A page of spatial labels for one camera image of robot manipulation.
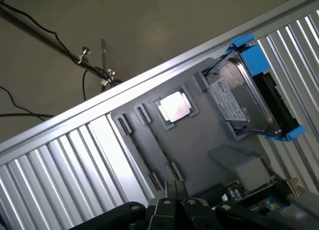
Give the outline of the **grey parts rack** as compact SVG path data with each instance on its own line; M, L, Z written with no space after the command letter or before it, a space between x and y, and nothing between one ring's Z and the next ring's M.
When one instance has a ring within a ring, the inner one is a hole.
M156 197L164 194L167 180L183 180L190 194L232 180L255 190L270 180L268 158L259 139L235 134L209 91L199 87L200 71L212 63L213 58L207 58L152 84L149 91L111 112L119 138ZM158 106L177 91L186 94L191 113L175 122L166 121Z

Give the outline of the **silver hard disk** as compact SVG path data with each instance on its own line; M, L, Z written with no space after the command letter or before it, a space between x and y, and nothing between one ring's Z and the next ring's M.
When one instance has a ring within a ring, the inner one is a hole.
M223 119L236 133L288 140L299 127L271 74L252 76L239 52L220 58L204 76Z

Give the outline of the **silver CPU chip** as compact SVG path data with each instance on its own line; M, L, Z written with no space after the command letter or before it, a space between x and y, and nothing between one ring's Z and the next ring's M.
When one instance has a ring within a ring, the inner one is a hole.
M159 102L158 109L164 120L175 122L191 113L192 105L185 93L177 91Z

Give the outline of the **green graphics card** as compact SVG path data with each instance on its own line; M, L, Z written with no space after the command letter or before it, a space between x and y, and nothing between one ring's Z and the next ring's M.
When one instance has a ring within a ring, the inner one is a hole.
M245 189L238 180L234 180L225 186L225 193L221 199L225 203L238 204L261 215L266 215L289 207L291 203L288 196L297 197L305 191L296 178L286 180L272 175L266 184L252 191Z

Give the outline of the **blue disk caddy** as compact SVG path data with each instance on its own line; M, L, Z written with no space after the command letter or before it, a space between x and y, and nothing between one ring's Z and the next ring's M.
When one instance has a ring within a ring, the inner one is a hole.
M261 132L267 139L290 142L305 133L305 128L292 116L283 98L276 89L277 83L271 76L270 64L261 47L248 42L254 39L253 34L239 36L232 40L225 53L219 57L226 60L231 54L239 58L246 70L248 81L252 83L251 91L265 115L268 130Z

